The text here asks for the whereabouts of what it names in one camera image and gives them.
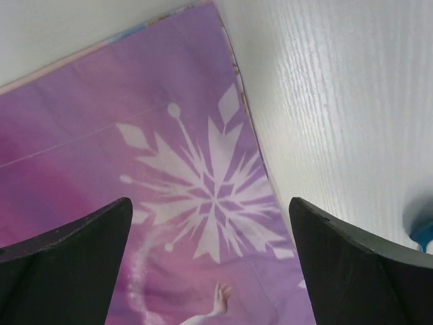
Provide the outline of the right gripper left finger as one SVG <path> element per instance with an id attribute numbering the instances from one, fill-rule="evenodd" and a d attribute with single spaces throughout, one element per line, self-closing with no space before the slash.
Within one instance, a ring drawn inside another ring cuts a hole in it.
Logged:
<path id="1" fill-rule="evenodd" d="M 1 248 L 2 324 L 104 324 L 129 237 L 130 198 Z"/>

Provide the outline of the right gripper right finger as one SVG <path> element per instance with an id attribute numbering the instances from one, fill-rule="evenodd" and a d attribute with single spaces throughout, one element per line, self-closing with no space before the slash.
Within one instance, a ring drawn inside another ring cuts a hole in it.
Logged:
<path id="1" fill-rule="evenodd" d="M 431 324 L 432 255 L 293 197 L 290 223 L 317 324 Z"/>

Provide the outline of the purple printed cloth placemat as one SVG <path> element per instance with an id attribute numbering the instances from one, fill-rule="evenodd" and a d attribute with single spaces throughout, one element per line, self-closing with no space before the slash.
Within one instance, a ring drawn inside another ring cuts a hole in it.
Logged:
<path id="1" fill-rule="evenodd" d="M 108 324 L 314 324 L 227 33 L 183 8 L 1 92 L 1 243 L 120 197 L 133 220 Z"/>

